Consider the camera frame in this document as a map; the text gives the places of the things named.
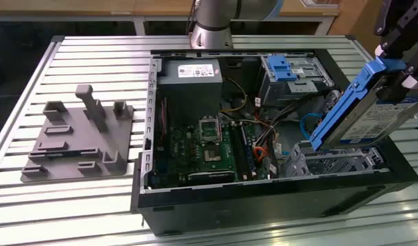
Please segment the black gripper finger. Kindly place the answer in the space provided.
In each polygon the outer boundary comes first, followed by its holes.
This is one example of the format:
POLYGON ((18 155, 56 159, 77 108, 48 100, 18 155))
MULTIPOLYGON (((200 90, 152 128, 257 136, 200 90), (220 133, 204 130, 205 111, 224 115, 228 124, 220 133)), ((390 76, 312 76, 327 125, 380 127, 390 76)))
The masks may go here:
MULTIPOLYGON (((404 34, 407 32, 408 16, 406 14, 411 7, 411 1, 383 1, 373 27, 375 35, 380 37, 380 43, 375 49, 375 55, 382 59, 399 59, 404 48, 404 34)), ((396 101, 404 95, 399 89, 398 73, 391 72, 383 88, 376 92, 379 99, 396 101)))
POLYGON ((395 22, 396 37, 392 42, 394 51, 406 61, 402 71, 402 87, 418 87, 418 1, 402 1, 406 4, 404 12, 395 22))

